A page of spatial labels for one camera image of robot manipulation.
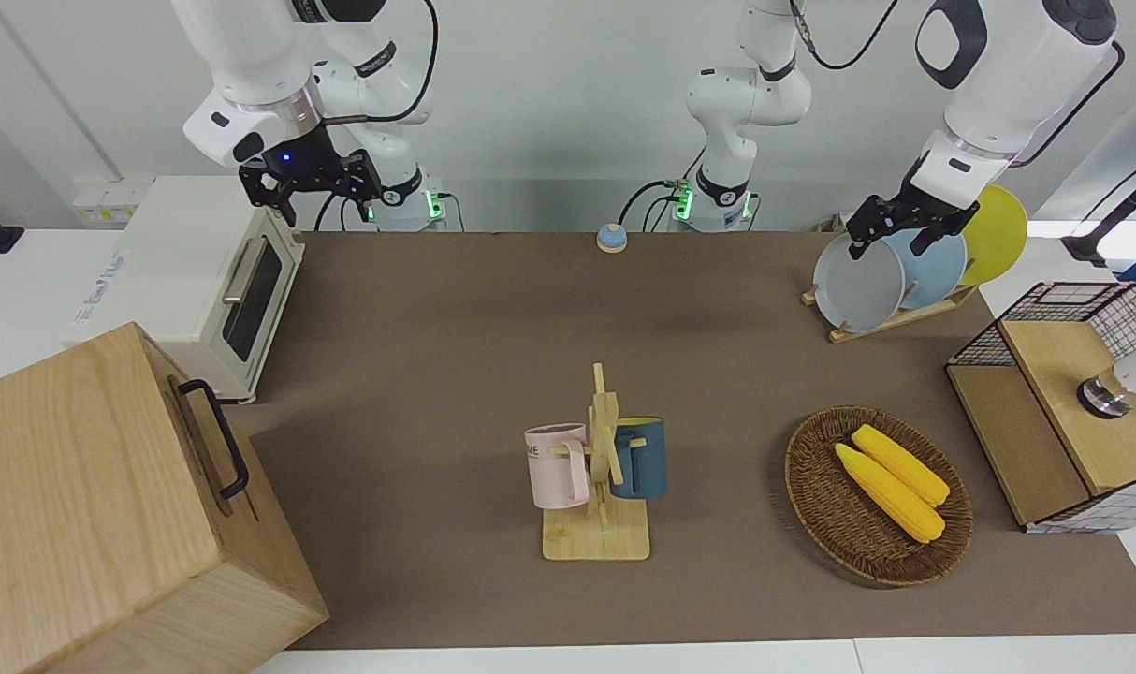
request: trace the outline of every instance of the pink mug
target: pink mug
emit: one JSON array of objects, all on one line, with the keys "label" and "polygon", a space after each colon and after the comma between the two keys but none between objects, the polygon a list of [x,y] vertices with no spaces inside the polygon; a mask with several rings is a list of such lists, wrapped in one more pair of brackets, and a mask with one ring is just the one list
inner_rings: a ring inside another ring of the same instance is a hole
[{"label": "pink mug", "polygon": [[590,480],[585,465],[588,435],[584,423],[531,427],[524,438],[534,506],[559,509],[588,502]]}]

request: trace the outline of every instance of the plate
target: plate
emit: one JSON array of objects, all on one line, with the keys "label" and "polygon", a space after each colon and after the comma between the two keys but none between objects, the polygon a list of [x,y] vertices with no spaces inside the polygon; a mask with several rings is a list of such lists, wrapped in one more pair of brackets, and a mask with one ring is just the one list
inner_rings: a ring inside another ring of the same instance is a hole
[{"label": "plate", "polygon": [[901,306],[905,269],[892,247],[872,244],[858,260],[851,259],[850,247],[851,238],[843,234],[817,258],[817,308],[835,327],[846,323],[846,332],[870,332]]},{"label": "plate", "polygon": [[945,300],[967,268],[967,243],[962,236],[943,236],[933,242],[926,252],[914,256],[910,243],[920,233],[920,230],[902,230],[884,239],[896,251],[896,257],[901,257],[901,266],[905,268],[905,288],[911,283],[918,284],[901,302],[902,310],[919,310]]},{"label": "plate", "polygon": [[[950,485],[938,513],[946,521],[942,536],[921,544],[842,468],[834,443],[849,443],[863,423],[913,452]],[[900,588],[942,579],[967,554],[971,540],[971,501],[939,448],[909,423],[879,409],[841,406],[804,419],[788,440],[785,485],[804,531],[813,542],[857,576]]]},{"label": "plate", "polygon": [[979,285],[1009,272],[1026,249],[1029,218],[1021,201],[1000,184],[979,193],[979,210],[963,227],[967,257],[971,266],[963,273],[964,285]]}]

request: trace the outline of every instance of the wooden mug holder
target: wooden mug holder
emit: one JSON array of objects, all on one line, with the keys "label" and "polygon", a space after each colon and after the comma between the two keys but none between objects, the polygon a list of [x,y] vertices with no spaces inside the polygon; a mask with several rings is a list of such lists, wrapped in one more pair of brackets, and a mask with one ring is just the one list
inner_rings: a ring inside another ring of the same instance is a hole
[{"label": "wooden mug holder", "polygon": [[[605,390],[602,364],[593,364],[593,405],[588,406],[591,444],[588,502],[543,511],[543,557],[552,561],[640,561],[650,556],[646,501],[610,494],[610,480],[624,483],[613,434],[618,425],[618,396]],[[568,448],[552,449],[567,454]]]}]

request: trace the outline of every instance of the blue mug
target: blue mug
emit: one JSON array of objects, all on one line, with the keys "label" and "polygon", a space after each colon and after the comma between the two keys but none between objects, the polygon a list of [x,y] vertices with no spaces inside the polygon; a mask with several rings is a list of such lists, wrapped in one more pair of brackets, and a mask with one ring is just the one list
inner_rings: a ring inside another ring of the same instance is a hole
[{"label": "blue mug", "polygon": [[662,418],[619,418],[613,444],[624,481],[615,485],[610,479],[611,494],[619,499],[655,499],[666,494],[667,448]]}]

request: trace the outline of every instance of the brown tablecloth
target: brown tablecloth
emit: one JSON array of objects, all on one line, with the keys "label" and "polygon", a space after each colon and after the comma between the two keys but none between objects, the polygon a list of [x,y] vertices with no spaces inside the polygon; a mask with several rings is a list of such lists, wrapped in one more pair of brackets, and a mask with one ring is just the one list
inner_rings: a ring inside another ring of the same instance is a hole
[{"label": "brown tablecloth", "polygon": [[[332,619],[304,649],[1136,632],[1117,538],[1020,533],[942,366],[988,313],[846,344],[799,302],[812,234],[310,235],[260,401],[231,410]],[[666,418],[644,563],[550,563],[525,427],[585,422],[593,361]],[[838,405],[913,423],[975,536],[946,579],[868,589],[800,529],[791,432]]]}]

